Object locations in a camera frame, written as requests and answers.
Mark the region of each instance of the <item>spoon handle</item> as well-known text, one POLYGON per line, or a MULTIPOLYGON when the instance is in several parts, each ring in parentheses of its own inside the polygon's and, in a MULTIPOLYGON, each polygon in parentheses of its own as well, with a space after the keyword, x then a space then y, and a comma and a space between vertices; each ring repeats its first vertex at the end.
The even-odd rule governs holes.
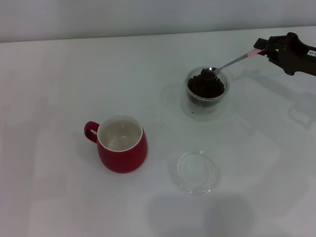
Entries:
POLYGON ((236 62, 239 62, 239 61, 242 60, 242 59, 245 59, 245 58, 247 58, 247 57, 251 57, 251 56, 253 56, 253 55, 256 55, 257 53, 260 53, 261 51, 262 51, 261 49, 255 48, 255 49, 251 50, 250 52, 244 54, 243 56, 240 56, 239 58, 233 60, 232 62, 230 62, 230 63, 228 63, 228 64, 222 66, 219 70, 222 70, 222 69, 226 68, 227 66, 229 66, 229 65, 231 65, 231 64, 234 64, 234 63, 236 63, 236 62))

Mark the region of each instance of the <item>white wall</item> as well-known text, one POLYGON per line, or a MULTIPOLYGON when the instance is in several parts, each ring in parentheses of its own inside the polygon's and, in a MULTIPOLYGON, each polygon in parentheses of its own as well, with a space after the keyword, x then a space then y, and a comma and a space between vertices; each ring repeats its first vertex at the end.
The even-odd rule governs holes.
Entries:
POLYGON ((316 25, 315 0, 0 0, 0 41, 316 25))

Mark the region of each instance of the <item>coffee beans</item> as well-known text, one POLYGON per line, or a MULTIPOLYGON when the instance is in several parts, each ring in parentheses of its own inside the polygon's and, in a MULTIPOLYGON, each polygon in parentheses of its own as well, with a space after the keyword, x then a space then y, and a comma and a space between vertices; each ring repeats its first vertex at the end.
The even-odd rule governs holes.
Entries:
POLYGON ((188 87, 195 95, 203 98, 214 98, 225 91, 224 84, 209 69, 203 69, 198 76, 190 78, 188 87))

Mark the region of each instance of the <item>metal spoon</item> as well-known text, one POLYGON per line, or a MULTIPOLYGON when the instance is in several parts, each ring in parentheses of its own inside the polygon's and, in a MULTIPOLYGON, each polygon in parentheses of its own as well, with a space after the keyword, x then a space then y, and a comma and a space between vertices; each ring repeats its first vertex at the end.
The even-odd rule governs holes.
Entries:
POLYGON ((229 65, 234 64, 236 62, 239 62, 242 59, 245 59, 245 58, 251 57, 253 55, 256 55, 256 54, 260 53, 261 51, 263 51, 263 50, 255 48, 255 49, 251 50, 250 52, 244 54, 243 56, 233 60, 232 62, 222 66, 221 68, 212 68, 211 67, 209 69, 217 76, 222 69, 228 67, 229 65))

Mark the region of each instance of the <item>clear plastic lid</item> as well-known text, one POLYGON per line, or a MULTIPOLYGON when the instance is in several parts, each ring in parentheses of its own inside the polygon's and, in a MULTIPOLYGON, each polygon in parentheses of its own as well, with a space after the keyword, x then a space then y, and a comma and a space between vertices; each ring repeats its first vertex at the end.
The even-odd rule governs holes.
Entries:
POLYGON ((173 182, 191 195, 212 192, 220 183, 221 171, 215 159, 203 151, 184 153, 171 163, 173 182))

